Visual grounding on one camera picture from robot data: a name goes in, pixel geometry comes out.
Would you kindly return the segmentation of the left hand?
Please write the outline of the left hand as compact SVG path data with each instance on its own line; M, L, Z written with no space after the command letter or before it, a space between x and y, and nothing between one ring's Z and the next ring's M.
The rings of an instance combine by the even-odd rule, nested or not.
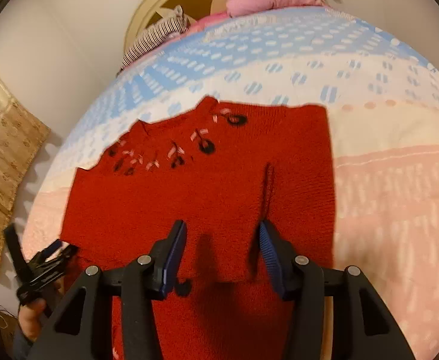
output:
M35 342L42 330L41 315L44 313L47 304L42 298L32 303L20 306L18 312L18 324L23 335L31 342Z

